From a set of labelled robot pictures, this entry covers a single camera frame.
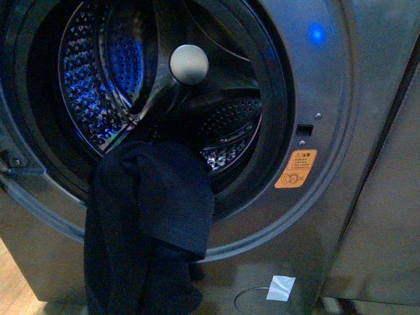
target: perforated drum surface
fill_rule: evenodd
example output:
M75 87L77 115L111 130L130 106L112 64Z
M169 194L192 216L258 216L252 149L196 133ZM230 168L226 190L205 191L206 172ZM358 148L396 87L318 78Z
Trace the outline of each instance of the perforated drum surface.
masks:
M129 113L146 75L144 47L137 37L150 26L129 20L134 16L131 8L82 3L61 40L58 72L65 105L79 135L100 155L139 121ZM204 96L206 106L193 104L178 116L182 128L173 132L200 142L201 154L219 173L238 160L255 138L261 100L254 91L212 97Z

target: round knob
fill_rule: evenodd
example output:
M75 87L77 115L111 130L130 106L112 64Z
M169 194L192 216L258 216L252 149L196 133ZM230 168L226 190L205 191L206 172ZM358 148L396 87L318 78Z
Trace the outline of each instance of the round knob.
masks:
M195 45L182 45L175 49L169 61L174 78L186 85L202 82L209 71L209 60L203 49Z

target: wooden floor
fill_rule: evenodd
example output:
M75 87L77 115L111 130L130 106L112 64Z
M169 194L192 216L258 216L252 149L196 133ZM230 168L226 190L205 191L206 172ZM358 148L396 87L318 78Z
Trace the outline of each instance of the wooden floor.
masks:
M363 315L420 315L420 307L360 301L355 301L355 304L358 313ZM333 309L328 312L323 303L318 303L313 313L313 315L330 314L340 314L340 312ZM38 301L0 239L0 315L87 315L87 309L86 306L78 304Z

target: dark cloth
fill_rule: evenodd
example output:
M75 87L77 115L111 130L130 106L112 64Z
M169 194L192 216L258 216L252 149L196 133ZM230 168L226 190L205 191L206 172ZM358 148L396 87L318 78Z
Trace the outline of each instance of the dark cloth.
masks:
M89 315L189 314L201 301L188 262L204 258L214 195L203 160L175 142L106 154L85 229Z

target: small screw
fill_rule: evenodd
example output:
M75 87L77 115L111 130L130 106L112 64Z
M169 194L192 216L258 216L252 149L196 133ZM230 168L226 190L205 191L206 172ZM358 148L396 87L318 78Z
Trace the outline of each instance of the small screw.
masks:
M19 159L17 159L17 158L14 158L14 159L13 159L13 163L14 163L16 166L21 166L21 165L22 165L22 162L21 162Z

